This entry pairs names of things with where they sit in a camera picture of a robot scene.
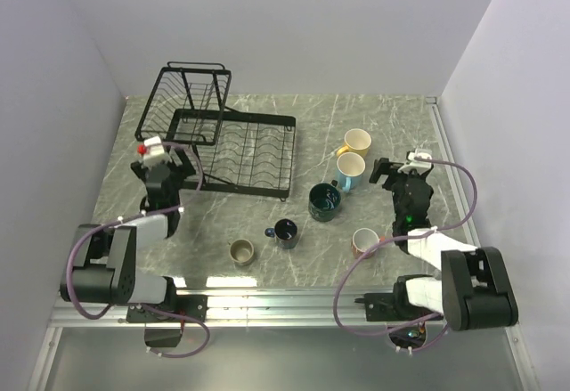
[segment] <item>black wire dish rack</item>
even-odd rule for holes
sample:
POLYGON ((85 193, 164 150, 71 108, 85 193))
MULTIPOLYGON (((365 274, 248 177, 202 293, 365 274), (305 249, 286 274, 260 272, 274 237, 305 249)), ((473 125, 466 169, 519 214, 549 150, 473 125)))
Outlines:
MULTIPOLYGON (((227 107, 231 81, 231 71, 219 63, 169 61, 152 88, 135 137, 142 141, 157 135, 190 145, 204 168, 203 191, 285 200, 296 120, 227 107)), ((197 185, 195 175, 183 187, 197 185)))

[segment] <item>yellow mug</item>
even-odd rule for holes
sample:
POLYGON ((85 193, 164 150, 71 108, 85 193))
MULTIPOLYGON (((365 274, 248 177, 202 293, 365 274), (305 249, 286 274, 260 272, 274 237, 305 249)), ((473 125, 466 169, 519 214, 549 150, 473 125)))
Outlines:
POLYGON ((365 157, 368 149, 371 148, 372 137, 360 128, 353 128, 348 130, 345 134, 345 145, 337 151, 339 157, 343 153, 354 152, 365 157))

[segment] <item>marble countertop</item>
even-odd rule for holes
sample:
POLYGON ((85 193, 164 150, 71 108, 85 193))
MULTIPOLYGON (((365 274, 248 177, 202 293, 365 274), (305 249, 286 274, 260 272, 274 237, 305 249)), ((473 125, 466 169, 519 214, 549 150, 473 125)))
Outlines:
MULTIPOLYGON (((136 213, 144 196, 143 184, 129 165, 137 159, 134 131, 146 100, 128 99, 95 207, 97 223, 136 213)), ((401 161, 414 147, 430 149, 435 158, 441 158, 423 97, 252 94, 229 96, 227 104, 236 110, 297 118, 291 192, 281 202, 276 198, 203 191, 186 207, 174 236, 138 249, 140 269, 184 278, 189 288, 204 288, 209 277, 250 277, 261 288, 335 285, 354 261, 350 241, 356 229, 369 227, 378 235, 391 235, 394 213, 390 193, 380 184, 368 183, 374 159, 401 161), (372 136, 364 179, 343 200, 335 219, 316 222, 307 210, 308 192, 315 184, 334 178, 335 152, 351 128, 365 129, 372 136), (300 241, 292 250, 277 248, 264 236, 265 228, 284 217, 299 227, 300 241), (256 260, 251 265, 239 267, 230 259, 230 244, 237 239, 254 244, 256 260)), ((436 167, 427 181, 435 191, 429 210, 431 222, 457 222, 459 213, 444 168, 436 167)), ((190 193, 183 191, 183 202, 189 198, 190 193)), ((465 241, 461 229, 448 235, 465 241)), ((392 286, 399 275, 433 271, 430 265, 390 245, 363 261, 348 285, 392 286)))

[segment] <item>navy mug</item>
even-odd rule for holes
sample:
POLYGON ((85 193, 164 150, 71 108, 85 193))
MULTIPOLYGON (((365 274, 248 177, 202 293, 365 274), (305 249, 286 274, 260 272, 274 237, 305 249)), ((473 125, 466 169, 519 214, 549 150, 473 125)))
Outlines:
POLYGON ((289 219, 281 219, 273 228, 265 230, 265 236, 275 238, 278 247, 291 249, 299 242, 297 225, 289 219))
POLYGON ((314 220, 328 222, 340 210, 340 191, 337 181, 319 183, 309 192, 309 213, 314 220))

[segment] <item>blue mug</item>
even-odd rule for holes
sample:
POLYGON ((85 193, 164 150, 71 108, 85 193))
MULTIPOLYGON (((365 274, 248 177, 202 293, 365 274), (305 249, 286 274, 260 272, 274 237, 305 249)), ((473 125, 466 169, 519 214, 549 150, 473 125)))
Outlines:
POLYGON ((354 152, 347 152, 337 159, 337 181, 343 192, 354 189, 364 175, 366 163, 364 158, 354 152))
POLYGON ((294 248, 299 242, 297 225, 289 219, 281 219, 273 228, 265 229, 265 236, 275 238, 277 246, 287 250, 294 248))

